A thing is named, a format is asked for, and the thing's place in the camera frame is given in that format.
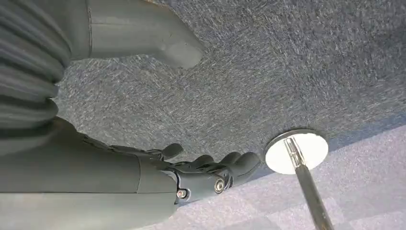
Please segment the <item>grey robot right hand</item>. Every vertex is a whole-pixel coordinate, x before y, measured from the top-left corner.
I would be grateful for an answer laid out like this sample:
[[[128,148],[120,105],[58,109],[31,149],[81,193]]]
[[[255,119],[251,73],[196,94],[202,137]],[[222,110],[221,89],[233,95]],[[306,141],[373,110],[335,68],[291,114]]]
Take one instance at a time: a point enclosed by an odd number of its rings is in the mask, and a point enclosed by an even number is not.
[[[1,229],[132,230],[244,184],[261,166],[252,152],[170,163],[180,144],[107,145],[57,115],[71,61],[137,54],[189,69],[203,46],[173,11],[145,0],[1,1]]]

